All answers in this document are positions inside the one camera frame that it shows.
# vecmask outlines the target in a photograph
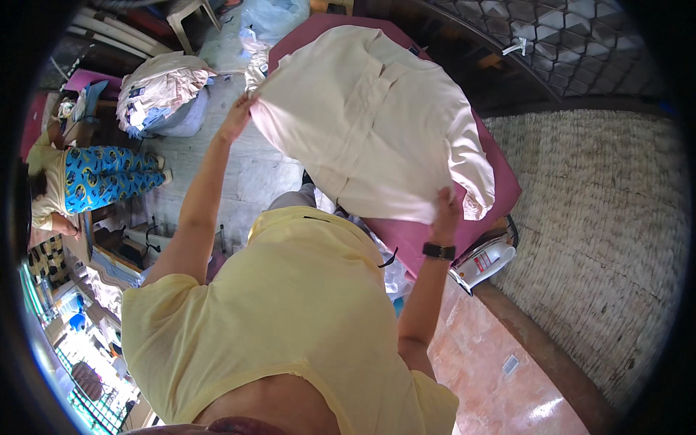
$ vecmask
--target blue patterned pajama pants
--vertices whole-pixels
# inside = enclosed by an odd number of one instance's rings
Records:
[[[154,156],[113,146],[73,148],[65,160],[65,208],[71,214],[94,210],[162,182]]]

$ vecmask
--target white plastic chair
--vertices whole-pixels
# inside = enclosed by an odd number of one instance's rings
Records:
[[[167,14],[167,22],[174,30],[174,33],[176,33],[177,38],[179,38],[179,42],[181,42],[181,46],[184,47],[186,54],[192,55],[193,49],[191,48],[191,43],[189,42],[188,37],[186,36],[186,32],[184,32],[181,21],[192,13],[196,13],[198,16],[201,16],[201,6],[203,9],[205,9],[205,12],[207,12],[208,17],[210,17],[210,19],[213,21],[215,29],[218,29],[218,32],[221,31],[222,28],[220,27],[220,22],[217,18],[215,18],[215,12],[213,12],[213,9],[210,7],[208,0],[176,0],[172,3],[169,9],[169,14]]]

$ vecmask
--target yellow t-shirt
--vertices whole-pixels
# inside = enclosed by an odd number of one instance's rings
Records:
[[[65,209],[65,159],[68,154],[51,147],[48,132],[43,132],[31,146],[26,162],[29,175],[34,175],[43,168],[46,172],[46,194],[31,202],[31,226],[42,230],[53,229],[51,213],[58,212],[65,216],[70,213]]]
[[[170,424],[291,373],[323,395],[342,435],[450,435],[459,400],[399,357],[380,263],[344,219],[311,207],[264,212],[210,285],[173,274],[124,293],[128,369]]]

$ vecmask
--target black watch strap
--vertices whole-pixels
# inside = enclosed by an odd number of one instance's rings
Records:
[[[423,253],[428,257],[454,261],[454,246],[438,246],[432,243],[423,245]]]

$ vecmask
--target sandal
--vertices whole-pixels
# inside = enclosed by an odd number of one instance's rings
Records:
[[[215,15],[222,16],[225,15],[226,13],[230,12],[232,9],[236,8],[237,6],[241,6],[244,3],[244,0],[240,1],[236,5],[222,5],[219,8],[215,10]]]

